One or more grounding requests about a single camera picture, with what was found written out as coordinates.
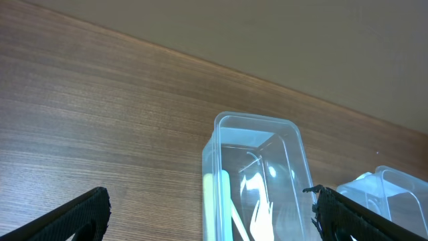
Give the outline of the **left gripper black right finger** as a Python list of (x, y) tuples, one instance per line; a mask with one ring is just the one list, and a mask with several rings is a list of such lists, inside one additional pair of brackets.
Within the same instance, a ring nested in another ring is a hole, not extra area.
[(318, 194), (311, 221), (323, 241), (427, 241), (329, 187), (303, 191)]

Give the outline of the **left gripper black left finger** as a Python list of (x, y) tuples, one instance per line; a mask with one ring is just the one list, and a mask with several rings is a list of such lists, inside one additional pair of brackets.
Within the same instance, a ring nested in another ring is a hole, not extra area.
[(101, 241), (111, 215), (108, 190), (95, 187), (1, 237), (2, 241)]

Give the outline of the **clear plastic fork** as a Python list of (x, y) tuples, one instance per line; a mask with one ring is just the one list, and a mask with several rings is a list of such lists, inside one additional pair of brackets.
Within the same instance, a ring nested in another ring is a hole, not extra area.
[(255, 241), (274, 241), (272, 224), (273, 202), (257, 201), (249, 225), (250, 233)]

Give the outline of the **white plastic fork crossing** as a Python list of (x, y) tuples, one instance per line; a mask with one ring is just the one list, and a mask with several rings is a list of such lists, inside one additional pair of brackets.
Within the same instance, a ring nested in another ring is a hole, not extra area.
[(241, 218), (240, 218), (238, 211), (237, 211), (235, 205), (233, 204), (233, 202), (231, 202), (231, 217), (232, 217), (232, 220), (233, 220), (242, 240), (243, 241), (249, 241), (249, 236), (247, 234), (245, 226), (243, 225), (243, 222), (241, 221)]

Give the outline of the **white plastic fork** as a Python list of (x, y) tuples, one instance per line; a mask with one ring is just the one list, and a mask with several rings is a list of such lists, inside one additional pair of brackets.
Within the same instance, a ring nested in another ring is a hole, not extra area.
[(221, 171), (221, 217), (222, 240), (233, 241), (232, 217), (231, 217), (231, 185), (230, 176), (226, 170)]

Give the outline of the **yellow plastic fork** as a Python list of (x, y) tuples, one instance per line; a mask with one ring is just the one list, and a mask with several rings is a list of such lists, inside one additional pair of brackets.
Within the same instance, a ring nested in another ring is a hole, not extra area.
[(204, 241), (216, 241), (215, 198), (211, 173), (203, 176), (203, 207)]

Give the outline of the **right clear plastic container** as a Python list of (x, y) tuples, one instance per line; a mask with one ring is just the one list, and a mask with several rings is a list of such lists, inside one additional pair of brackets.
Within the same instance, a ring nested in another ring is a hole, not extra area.
[(336, 191), (389, 221), (427, 237), (427, 182), (387, 166), (339, 185)]

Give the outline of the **clear plastic container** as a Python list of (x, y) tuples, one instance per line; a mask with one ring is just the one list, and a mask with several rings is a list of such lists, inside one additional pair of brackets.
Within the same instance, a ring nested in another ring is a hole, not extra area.
[[(203, 176), (213, 175), (216, 240), (222, 240), (221, 171), (230, 176), (231, 201), (254, 240), (249, 225), (257, 201), (256, 189), (244, 189), (240, 183), (260, 173), (265, 181), (269, 203), (273, 204), (274, 240), (319, 240), (313, 225), (312, 205), (316, 196), (303, 190), (313, 186), (312, 176), (298, 127), (291, 121), (247, 114), (222, 112), (202, 152)], [(232, 220), (233, 240), (242, 240)]]
[(427, 182), (387, 166), (339, 185), (336, 191), (389, 221), (427, 237)]

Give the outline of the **left clear plastic container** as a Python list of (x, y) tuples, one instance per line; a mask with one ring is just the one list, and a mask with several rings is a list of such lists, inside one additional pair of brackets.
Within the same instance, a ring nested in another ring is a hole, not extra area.
[[(247, 114), (222, 112), (202, 152), (203, 176), (213, 175), (216, 240), (222, 240), (221, 171), (230, 176), (231, 201), (254, 240), (249, 225), (257, 201), (256, 189), (244, 189), (240, 183), (260, 173), (265, 181), (269, 203), (273, 204), (274, 240), (319, 240), (313, 225), (312, 205), (316, 196), (303, 190), (313, 186), (312, 176), (298, 127), (291, 121)], [(233, 240), (242, 240), (232, 220)]]

